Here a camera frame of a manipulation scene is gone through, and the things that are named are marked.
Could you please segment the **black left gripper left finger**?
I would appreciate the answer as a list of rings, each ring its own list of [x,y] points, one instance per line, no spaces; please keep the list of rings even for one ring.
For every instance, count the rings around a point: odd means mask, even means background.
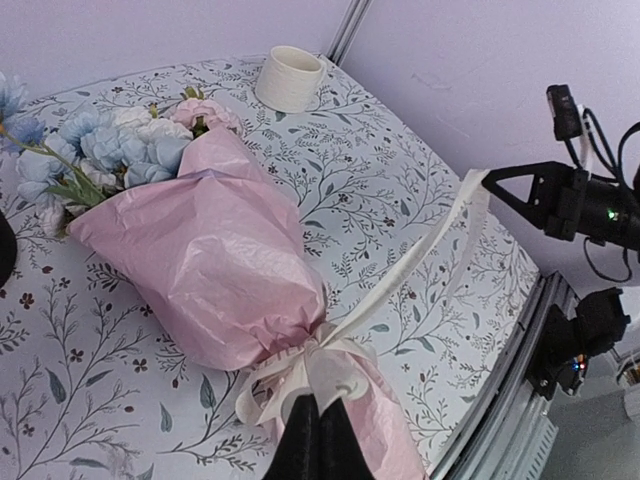
[[[298,396],[264,480],[317,480],[320,416],[315,397]]]

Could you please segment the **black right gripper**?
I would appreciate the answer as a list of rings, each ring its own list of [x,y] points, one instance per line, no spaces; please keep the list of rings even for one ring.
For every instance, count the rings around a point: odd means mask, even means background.
[[[510,166],[491,170],[482,185],[549,237],[573,241],[580,234],[601,245],[638,248],[639,213],[619,186],[575,172],[555,203],[541,197],[572,172],[557,161]]]

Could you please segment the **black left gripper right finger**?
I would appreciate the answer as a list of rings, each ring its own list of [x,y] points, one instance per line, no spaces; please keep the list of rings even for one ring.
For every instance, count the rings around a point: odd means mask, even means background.
[[[321,479],[374,480],[341,399],[322,413],[319,427]]]

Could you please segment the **cream printed ribbon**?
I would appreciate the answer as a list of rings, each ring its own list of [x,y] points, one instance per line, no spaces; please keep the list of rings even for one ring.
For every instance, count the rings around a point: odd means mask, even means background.
[[[470,170],[464,177],[449,212],[402,256],[377,285],[338,325],[321,324],[301,346],[271,356],[256,366],[243,384],[235,404],[238,419],[250,426],[274,419],[286,421],[295,398],[313,394],[319,411],[339,399],[355,401],[367,394],[369,379],[337,354],[346,352],[372,363],[372,350],[350,339],[420,266],[444,237],[464,207],[469,211],[469,233],[460,263],[446,295],[450,302],[471,260],[488,214],[490,193],[482,186],[488,170]]]

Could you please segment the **pink flower bouquet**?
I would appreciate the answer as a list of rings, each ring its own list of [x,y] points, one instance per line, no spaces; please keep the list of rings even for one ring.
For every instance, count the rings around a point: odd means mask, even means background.
[[[18,151],[21,197],[123,274],[182,352],[247,371],[303,345],[326,319],[296,205],[241,140],[237,115],[186,87],[155,107],[78,112],[56,132],[22,114],[26,89],[1,81],[1,144]],[[339,351],[370,381],[341,399],[374,479],[426,472],[400,403],[374,363]]]

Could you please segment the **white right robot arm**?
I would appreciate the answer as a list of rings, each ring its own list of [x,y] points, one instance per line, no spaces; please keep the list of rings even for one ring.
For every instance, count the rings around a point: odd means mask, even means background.
[[[520,177],[531,179],[525,201],[501,186]],[[639,249],[639,201],[622,185],[554,161],[495,169],[482,185],[548,237],[573,241],[581,234],[598,243]]]

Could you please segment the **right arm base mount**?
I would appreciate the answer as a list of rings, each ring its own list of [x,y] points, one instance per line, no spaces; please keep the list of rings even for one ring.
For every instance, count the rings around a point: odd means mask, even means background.
[[[556,388],[573,395],[585,380],[589,360],[622,340],[631,317],[622,306],[618,287],[592,292],[579,301],[575,316],[550,307],[526,379],[534,392],[551,400]]]

